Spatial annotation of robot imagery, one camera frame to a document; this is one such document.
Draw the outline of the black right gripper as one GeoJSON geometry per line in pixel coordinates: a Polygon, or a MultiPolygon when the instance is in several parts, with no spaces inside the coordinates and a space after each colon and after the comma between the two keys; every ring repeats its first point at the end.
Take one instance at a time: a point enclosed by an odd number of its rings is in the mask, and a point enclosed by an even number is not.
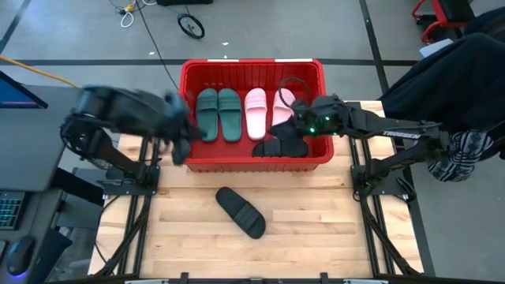
{"type": "Polygon", "coordinates": [[[346,130],[347,105],[336,95],[322,95],[311,106],[296,100],[294,122],[273,125],[268,132],[279,139],[301,139],[302,136],[344,136],[346,130]]]}

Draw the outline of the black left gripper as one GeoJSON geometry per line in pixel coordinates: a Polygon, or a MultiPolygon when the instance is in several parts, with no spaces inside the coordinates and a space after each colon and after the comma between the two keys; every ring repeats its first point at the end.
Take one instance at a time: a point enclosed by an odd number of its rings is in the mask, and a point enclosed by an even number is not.
{"type": "Polygon", "coordinates": [[[163,127],[164,138],[185,138],[175,140],[171,152],[174,165],[182,165],[190,153],[190,141],[202,140],[205,131],[191,128],[189,123],[189,108],[184,99],[173,92],[167,92],[163,99],[166,103],[164,109],[165,124],[163,127]]]}

